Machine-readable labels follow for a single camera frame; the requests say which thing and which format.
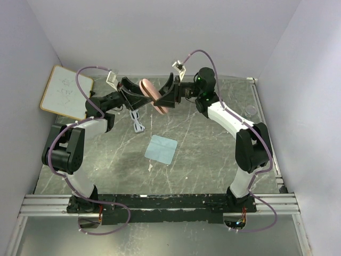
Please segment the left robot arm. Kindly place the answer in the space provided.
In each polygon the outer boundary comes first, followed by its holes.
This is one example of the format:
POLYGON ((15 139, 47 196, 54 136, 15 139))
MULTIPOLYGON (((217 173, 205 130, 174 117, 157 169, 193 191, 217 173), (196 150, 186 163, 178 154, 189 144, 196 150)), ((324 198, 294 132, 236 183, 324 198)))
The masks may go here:
POLYGON ((134 84, 124 77, 118 83, 117 91, 102 97, 91 92, 85 103, 85 120, 69 125, 56 123, 51 127, 42 153, 42 162, 71 188, 70 212, 77 212, 82 208, 92 213, 101 204, 96 186, 80 171, 85 141, 112 130, 115 115, 110 110, 125 106, 134 111, 147 103, 155 105, 162 96, 149 80, 144 78, 134 84))

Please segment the pink glasses case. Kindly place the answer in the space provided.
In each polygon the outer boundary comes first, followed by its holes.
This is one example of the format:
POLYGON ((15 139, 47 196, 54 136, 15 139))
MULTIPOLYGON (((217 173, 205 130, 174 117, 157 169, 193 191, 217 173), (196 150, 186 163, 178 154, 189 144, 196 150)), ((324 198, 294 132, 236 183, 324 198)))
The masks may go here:
POLYGON ((151 104, 158 113, 162 115, 168 114, 168 108, 155 105, 155 102, 161 98, 161 94, 158 92, 152 82, 144 78, 140 80, 139 87, 144 96, 151 98, 151 104))

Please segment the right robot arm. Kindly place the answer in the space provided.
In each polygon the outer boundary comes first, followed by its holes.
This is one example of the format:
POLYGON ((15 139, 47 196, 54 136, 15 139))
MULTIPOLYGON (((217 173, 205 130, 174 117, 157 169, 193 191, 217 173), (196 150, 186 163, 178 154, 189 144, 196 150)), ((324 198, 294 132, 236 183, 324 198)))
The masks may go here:
POLYGON ((182 98, 194 98, 199 113, 233 136, 238 169, 226 191, 226 205, 230 211, 238 212, 250 195, 249 187, 255 173, 267 165, 273 152, 267 126, 242 120, 240 115, 220 102, 215 86, 215 73, 208 67, 201 68, 193 82, 182 82, 179 76, 170 74, 167 83, 159 90, 160 98, 155 101, 155 106, 174 108, 182 98))

